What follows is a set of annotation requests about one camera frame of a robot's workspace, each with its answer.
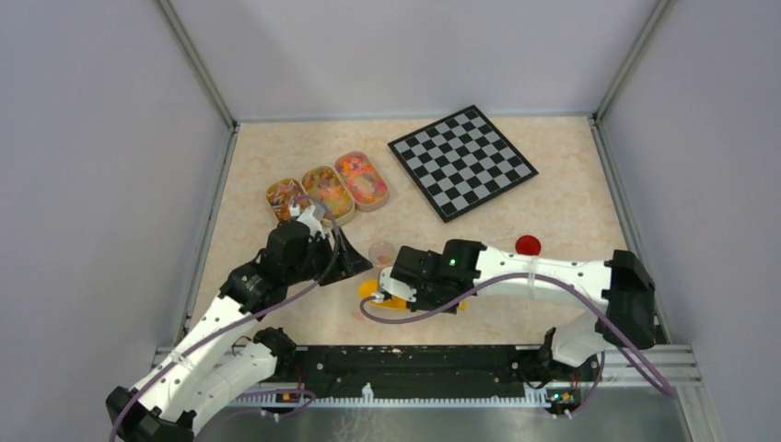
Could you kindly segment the clear glass jar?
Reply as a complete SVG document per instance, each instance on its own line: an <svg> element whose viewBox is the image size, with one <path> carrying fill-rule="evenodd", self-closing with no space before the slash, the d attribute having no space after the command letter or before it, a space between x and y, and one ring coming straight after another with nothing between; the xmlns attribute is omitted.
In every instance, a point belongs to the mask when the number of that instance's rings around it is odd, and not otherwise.
<svg viewBox="0 0 781 442"><path fill-rule="evenodd" d="M373 243L368 250L368 257L377 269L392 266L396 256L397 251L395 247L385 240Z"/></svg>

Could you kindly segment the yellow plastic scoop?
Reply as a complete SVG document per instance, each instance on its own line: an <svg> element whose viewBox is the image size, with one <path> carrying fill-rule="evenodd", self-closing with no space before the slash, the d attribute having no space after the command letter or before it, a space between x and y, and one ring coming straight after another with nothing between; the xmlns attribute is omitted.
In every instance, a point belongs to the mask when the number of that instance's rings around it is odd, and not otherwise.
<svg viewBox="0 0 781 442"><path fill-rule="evenodd" d="M399 310L432 311L461 296L455 285L407 285L396 280L369 280L360 286L358 294L375 306Z"/></svg>

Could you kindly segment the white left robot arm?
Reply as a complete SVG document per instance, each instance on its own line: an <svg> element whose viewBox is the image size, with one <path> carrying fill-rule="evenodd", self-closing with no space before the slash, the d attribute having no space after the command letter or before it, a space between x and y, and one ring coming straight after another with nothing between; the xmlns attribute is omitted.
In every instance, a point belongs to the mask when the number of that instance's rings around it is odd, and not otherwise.
<svg viewBox="0 0 781 442"><path fill-rule="evenodd" d="M109 439L193 441L249 387L294 372L294 346L280 331L221 361L267 314L296 301L287 294L290 286L306 283L298 292L303 297L372 267L344 235L329 238L317 220L300 216L279 223L256 258L229 274L205 314L163 362L131 388L118 387L109 395Z"/></svg>

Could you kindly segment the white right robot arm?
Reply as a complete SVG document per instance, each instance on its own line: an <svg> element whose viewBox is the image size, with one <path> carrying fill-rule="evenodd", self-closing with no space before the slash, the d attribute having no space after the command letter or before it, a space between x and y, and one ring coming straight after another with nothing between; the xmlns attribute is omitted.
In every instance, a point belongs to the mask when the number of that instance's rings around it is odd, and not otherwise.
<svg viewBox="0 0 781 442"><path fill-rule="evenodd" d="M442 252L403 246L393 265L381 271L379 291L404 300L411 311L453 312L454 299L463 294L582 308L544 342L540 366L552 379L566 378L610 345L646 350L656 343L655 284L629 250L615 250L607 261L571 262L465 239L449 240Z"/></svg>

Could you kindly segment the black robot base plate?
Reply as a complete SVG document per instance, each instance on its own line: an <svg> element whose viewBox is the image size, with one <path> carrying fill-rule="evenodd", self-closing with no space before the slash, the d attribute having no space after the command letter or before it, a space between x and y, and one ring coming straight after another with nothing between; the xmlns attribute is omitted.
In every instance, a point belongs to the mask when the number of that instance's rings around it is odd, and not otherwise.
<svg viewBox="0 0 781 442"><path fill-rule="evenodd" d="M260 381L302 387L319 399L357 398L369 386L378 399L521 398L533 387L595 378L598 358L571 367L542 359L541 350L501 345L310 345L284 357Z"/></svg>

